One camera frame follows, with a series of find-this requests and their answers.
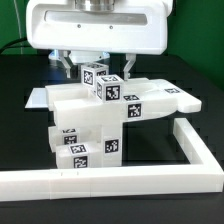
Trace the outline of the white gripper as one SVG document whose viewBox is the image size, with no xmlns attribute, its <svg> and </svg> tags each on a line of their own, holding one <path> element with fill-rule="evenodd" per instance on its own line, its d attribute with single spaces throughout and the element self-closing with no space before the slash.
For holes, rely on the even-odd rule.
<svg viewBox="0 0 224 224">
<path fill-rule="evenodd" d="M 159 55 L 167 48 L 167 18 L 174 0 L 109 0 L 93 9 L 83 0 L 30 0 L 27 39 L 37 49 L 57 49 L 67 77 L 74 64 L 67 50 L 125 53 L 124 79 L 135 54 Z"/>
</svg>

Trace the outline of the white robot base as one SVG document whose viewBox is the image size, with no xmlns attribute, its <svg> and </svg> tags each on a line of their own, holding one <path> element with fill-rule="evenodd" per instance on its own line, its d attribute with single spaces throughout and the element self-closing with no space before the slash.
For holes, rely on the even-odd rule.
<svg viewBox="0 0 224 224">
<path fill-rule="evenodd" d="M 59 59 L 60 50 L 52 50 L 48 56 L 49 63 L 52 66 L 63 68 L 63 64 Z M 99 62 L 108 64 L 110 59 L 110 54 L 108 52 L 96 52 L 96 51 L 69 51 L 72 62 L 74 65 Z"/>
</svg>

